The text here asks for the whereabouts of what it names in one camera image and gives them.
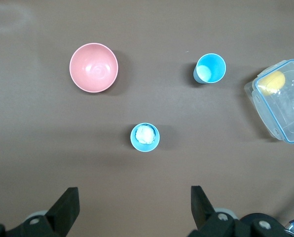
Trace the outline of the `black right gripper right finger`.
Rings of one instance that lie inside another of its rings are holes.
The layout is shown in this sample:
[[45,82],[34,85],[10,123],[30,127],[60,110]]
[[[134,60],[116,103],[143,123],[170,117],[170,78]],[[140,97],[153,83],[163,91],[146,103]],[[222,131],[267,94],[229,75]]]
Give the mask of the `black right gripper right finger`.
[[236,219],[226,211],[214,210],[201,186],[191,187],[191,212],[197,229],[190,237],[288,237],[273,217],[252,213]]

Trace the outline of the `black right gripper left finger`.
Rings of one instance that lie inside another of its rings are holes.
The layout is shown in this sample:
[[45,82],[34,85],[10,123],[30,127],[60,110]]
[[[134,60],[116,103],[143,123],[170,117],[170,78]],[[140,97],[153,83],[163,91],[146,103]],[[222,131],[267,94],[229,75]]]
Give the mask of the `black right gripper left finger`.
[[8,231],[0,224],[0,237],[65,237],[78,215],[78,188],[70,187],[45,214],[36,214]]

